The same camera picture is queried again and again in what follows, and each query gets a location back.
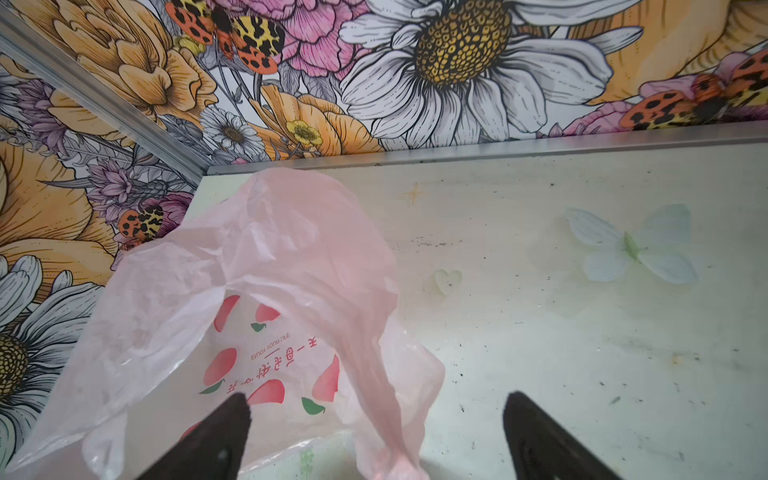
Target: white daisy illustration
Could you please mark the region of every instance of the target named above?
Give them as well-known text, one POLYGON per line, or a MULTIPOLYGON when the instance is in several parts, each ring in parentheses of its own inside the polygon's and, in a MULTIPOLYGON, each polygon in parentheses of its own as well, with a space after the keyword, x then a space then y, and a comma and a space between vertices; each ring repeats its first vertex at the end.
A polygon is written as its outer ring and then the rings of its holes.
POLYGON ((231 154, 249 162, 269 160, 256 130, 232 112, 211 105, 203 110, 200 123, 203 135, 231 154))
POLYGON ((545 99, 600 95, 613 74, 604 51, 641 30, 608 32, 593 45, 522 35, 518 25, 577 25, 638 1, 368 0, 371 13, 339 33, 374 49, 342 82, 342 100, 354 117, 373 120, 374 136, 404 137, 410 148, 475 144, 481 134, 503 141, 509 125, 536 131, 547 121, 545 99))
POLYGON ((17 86, 22 80, 9 74, 0 67, 0 115, 9 117, 17 122, 24 121, 21 108, 18 107, 18 96, 21 92, 17 86))
POLYGON ((29 437, 104 288, 72 286, 65 270, 34 303, 42 280, 37 257, 21 257, 9 272, 0 256, 0 472, 29 437))

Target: red peach illustration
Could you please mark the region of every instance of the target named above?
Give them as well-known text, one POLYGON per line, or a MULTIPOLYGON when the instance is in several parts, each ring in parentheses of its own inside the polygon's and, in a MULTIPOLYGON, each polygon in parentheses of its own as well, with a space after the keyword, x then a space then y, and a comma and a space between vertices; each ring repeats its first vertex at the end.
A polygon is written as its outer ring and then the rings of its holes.
POLYGON ((258 405, 260 403, 283 403, 286 398, 286 387, 277 379, 267 380, 256 392, 248 397, 248 405, 258 405))
POLYGON ((230 313, 232 313, 232 309, 239 299, 240 295, 230 295, 221 303, 221 307, 219 307, 219 311, 214 319, 214 328, 217 332, 224 329, 224 325, 227 323, 227 319, 230 317, 230 313))
POLYGON ((188 428, 186 432, 182 433, 182 434, 181 434, 181 437, 179 438, 179 442, 181 442, 182 440, 184 440, 184 438, 185 438, 187 435, 191 434, 191 433, 192 433, 192 431, 193 431, 193 430, 195 430, 195 429, 197 428, 197 426, 198 426, 199 424, 201 424, 201 423, 202 423, 202 422, 198 422, 198 423, 195 423, 195 424, 194 424, 194 425, 192 425, 190 428, 188 428))
POLYGON ((203 375, 203 384, 205 384, 205 386, 211 386, 224 378, 224 376, 230 372, 232 367, 235 366, 236 361, 237 349, 229 348, 221 350, 205 371, 205 375, 203 375))
POLYGON ((339 391, 339 357, 334 355, 333 361, 325 372, 315 381, 312 396, 321 402, 332 402, 339 391))
POLYGON ((280 312, 278 312, 274 308, 264 305, 263 303, 259 305, 258 310, 256 310, 257 323, 271 322, 275 320, 278 316, 280 316, 280 312))

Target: translucent butterfly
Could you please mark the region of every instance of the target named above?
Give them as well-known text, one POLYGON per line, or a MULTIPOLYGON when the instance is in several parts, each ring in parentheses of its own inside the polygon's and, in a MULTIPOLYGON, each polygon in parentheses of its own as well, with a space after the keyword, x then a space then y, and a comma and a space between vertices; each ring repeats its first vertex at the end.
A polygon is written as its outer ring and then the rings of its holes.
POLYGON ((584 259, 584 273, 589 280, 611 282, 621 278, 633 260, 669 283, 684 285, 698 280, 690 260, 673 251, 676 245, 690 243, 690 211, 683 204, 659 208, 635 233, 622 234, 586 210, 570 209, 565 217, 576 238, 599 249, 584 259))

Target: floral wallpaper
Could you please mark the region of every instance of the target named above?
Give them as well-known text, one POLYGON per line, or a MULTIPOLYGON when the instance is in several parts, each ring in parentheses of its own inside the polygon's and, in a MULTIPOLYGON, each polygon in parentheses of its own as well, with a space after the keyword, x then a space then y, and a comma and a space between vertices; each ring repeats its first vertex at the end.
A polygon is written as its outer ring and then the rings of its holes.
POLYGON ((0 54, 0 472, 112 271, 178 226, 194 188, 0 54))
MULTIPOLYGON (((0 3, 211 165, 768 118, 764 0, 0 3)), ((99 286, 195 186, 0 65, 4 465, 99 286)))

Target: purple flower illustration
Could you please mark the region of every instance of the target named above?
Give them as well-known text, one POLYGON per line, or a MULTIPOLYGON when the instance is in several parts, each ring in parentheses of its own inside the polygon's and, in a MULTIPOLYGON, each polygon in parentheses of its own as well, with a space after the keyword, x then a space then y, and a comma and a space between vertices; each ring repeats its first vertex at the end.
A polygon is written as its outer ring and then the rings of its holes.
POLYGON ((132 170, 121 168, 114 160, 99 160, 88 165, 88 173, 95 187, 87 193, 88 199, 107 223, 118 221, 123 212, 138 205, 132 170))
POLYGON ((67 126, 48 112, 48 109, 53 106, 51 103, 53 87, 35 78, 19 84, 18 89, 21 92, 18 97, 18 106, 32 134, 58 156, 69 157, 64 146, 67 126))

